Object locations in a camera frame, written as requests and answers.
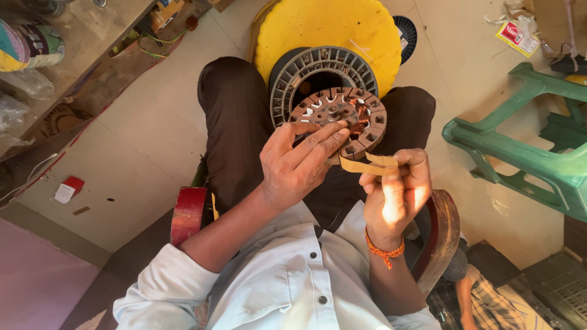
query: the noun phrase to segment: hand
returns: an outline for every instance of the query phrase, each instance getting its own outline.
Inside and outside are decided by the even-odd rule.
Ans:
[[[399,150],[397,173],[380,177],[363,174],[359,184],[367,193],[363,214],[373,244],[393,251],[401,244],[400,235],[424,206],[432,191],[428,155],[422,149]]]
[[[347,122],[340,120],[324,127],[295,122],[278,127],[261,151],[265,179],[258,189],[266,206],[276,213],[297,204],[324,181],[328,157],[349,138]],[[296,135],[313,133],[293,148]]]

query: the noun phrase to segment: light blue shirt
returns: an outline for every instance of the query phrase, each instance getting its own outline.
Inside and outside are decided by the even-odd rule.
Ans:
[[[363,206],[316,238],[318,223],[300,202],[220,274],[167,244],[114,302],[118,329],[440,329],[428,307],[385,316],[371,299]]]

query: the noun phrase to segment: checkered cloth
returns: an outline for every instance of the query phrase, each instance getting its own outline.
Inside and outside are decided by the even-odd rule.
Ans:
[[[500,295],[483,275],[473,283],[471,300],[473,318],[478,329],[526,330],[522,313],[506,297]],[[443,329],[462,330],[457,293],[452,282],[439,281],[428,296],[427,302]]]

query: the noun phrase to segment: white cable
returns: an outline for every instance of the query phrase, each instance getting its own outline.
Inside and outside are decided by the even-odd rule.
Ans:
[[[36,166],[33,168],[33,170],[31,171],[31,173],[29,174],[29,177],[26,179],[26,183],[25,183],[25,184],[23,184],[22,186],[18,187],[18,188],[15,188],[15,189],[13,189],[11,192],[9,192],[8,194],[6,194],[4,197],[0,198],[0,201],[2,201],[3,199],[7,198],[8,196],[10,196],[10,194],[12,194],[13,192],[15,192],[15,191],[19,190],[19,189],[20,189],[20,188],[22,188],[22,187],[25,187],[25,189],[22,191],[22,192],[24,193],[24,192],[26,191],[26,186],[29,184],[29,182],[30,182],[30,180],[31,180],[31,176],[33,175],[33,173],[35,172],[35,170],[37,169],[37,167],[39,167],[41,164],[43,164],[44,162],[48,161],[49,159],[51,159],[51,158],[53,158],[53,157],[55,157],[55,156],[57,156],[57,154],[56,154],[56,153],[53,153],[51,156],[49,156],[49,158],[47,158],[47,159],[45,159],[44,161],[42,161],[42,162],[38,163],[38,164],[37,164],[37,165],[36,165]]]

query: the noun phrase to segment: red wire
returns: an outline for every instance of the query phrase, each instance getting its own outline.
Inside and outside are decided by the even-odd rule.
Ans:
[[[179,39],[177,39],[177,42],[173,44],[173,47],[171,47],[171,49],[169,50],[169,55],[171,55],[171,53],[173,53],[173,51],[177,48],[177,46],[180,44],[181,40],[183,39],[183,37],[185,36],[185,34],[183,34]],[[165,60],[166,58],[160,58],[157,59],[151,66],[149,66],[144,72],[146,72],[149,69],[152,69],[153,67],[155,67],[156,65],[158,65],[159,63],[163,62],[163,60]],[[141,75],[135,77],[130,83],[132,84],[135,80],[137,80]],[[126,86],[123,90],[120,91],[120,93],[118,93],[118,95],[114,98],[114,100],[110,101],[110,103],[108,103],[104,108],[102,108],[102,110],[100,110],[100,112],[90,120],[90,122],[86,125],[86,127],[84,127],[82,129],[81,132],[79,132],[79,134],[76,136],[75,139],[73,139],[73,141],[69,144],[69,147],[67,149],[65,149],[65,151],[51,164],[49,165],[49,167],[47,167],[43,173],[40,174],[40,176],[38,176],[33,182],[31,182],[28,186],[26,186],[25,189],[19,191],[18,193],[16,193],[14,196],[12,196],[12,198],[15,198],[17,196],[19,196],[20,194],[22,194],[24,191],[26,191],[28,188],[30,188],[33,184],[35,184],[37,181],[39,181],[40,178],[42,178],[52,167],[53,165],[55,165],[62,157],[63,155],[65,155],[65,153],[69,150],[69,148],[71,148],[72,145],[74,145],[76,143],[76,141],[79,139],[79,137],[82,135],[83,131],[85,131],[87,129],[88,126],[90,126],[90,124],[92,124],[92,122],[94,121],[94,119],[98,118],[98,116],[100,116],[104,111],[106,111],[106,109],[108,109],[110,107],[110,105],[112,105],[112,103],[120,96],[122,95],[122,93],[124,93],[124,91],[128,88],[128,86]]]

